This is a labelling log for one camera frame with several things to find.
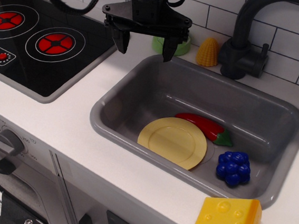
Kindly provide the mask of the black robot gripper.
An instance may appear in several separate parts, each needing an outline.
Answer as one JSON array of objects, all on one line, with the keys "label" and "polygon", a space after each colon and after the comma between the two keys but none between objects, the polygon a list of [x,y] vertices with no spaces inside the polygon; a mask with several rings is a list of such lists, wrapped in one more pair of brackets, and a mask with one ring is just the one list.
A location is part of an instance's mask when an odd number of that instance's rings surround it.
[{"label": "black robot gripper", "polygon": [[164,62],[169,62],[178,45],[188,40],[192,26],[191,19],[173,10],[184,1],[130,0],[107,4],[102,8],[105,26],[120,53],[126,53],[131,32],[164,37],[162,56]]}]

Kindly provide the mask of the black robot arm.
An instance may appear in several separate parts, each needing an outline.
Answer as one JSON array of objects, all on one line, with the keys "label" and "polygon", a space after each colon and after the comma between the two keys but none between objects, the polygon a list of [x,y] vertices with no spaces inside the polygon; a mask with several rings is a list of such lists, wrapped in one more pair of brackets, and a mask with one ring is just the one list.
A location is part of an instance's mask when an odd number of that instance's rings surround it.
[{"label": "black robot arm", "polygon": [[163,61],[170,61],[179,44],[188,41],[192,20],[173,10],[184,3],[179,0],[130,0],[104,5],[105,26],[121,53],[126,53],[130,33],[163,37]]}]

